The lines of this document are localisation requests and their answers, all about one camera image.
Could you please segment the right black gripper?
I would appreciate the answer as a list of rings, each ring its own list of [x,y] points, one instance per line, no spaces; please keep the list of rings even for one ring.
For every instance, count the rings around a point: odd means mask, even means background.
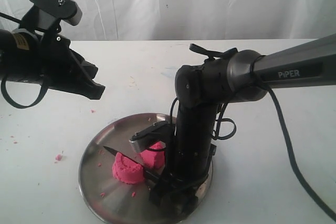
[[[203,103],[192,108],[178,105],[162,178],[150,190],[151,203],[161,206],[173,190],[183,190],[173,195],[174,212],[190,215],[196,209],[196,187],[207,180],[215,149],[211,141],[216,114],[216,104]]]

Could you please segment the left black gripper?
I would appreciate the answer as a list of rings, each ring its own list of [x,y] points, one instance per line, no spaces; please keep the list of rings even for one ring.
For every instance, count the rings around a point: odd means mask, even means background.
[[[86,61],[70,48],[71,41],[63,36],[45,38],[25,35],[29,56],[24,60],[23,81],[42,84],[48,88],[77,93],[90,100],[100,100],[106,87],[94,82],[96,65]]]

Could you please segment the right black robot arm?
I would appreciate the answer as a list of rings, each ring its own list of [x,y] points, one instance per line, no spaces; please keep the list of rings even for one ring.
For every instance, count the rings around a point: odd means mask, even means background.
[[[270,55],[232,48],[211,51],[196,44],[190,50],[205,55],[203,64],[182,66],[175,76],[177,117],[170,122],[165,168],[150,191],[151,203],[164,208],[196,206],[196,190],[207,179],[230,103],[257,101],[269,94],[274,102],[292,170],[313,201],[332,219],[335,212],[316,194],[295,160],[292,143],[274,89],[335,84],[335,35]]]

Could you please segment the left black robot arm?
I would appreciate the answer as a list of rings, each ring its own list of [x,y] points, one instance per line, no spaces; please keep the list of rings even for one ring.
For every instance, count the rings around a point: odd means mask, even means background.
[[[70,39],[59,34],[1,30],[1,79],[99,100],[105,87],[94,81],[98,67],[70,45]]]

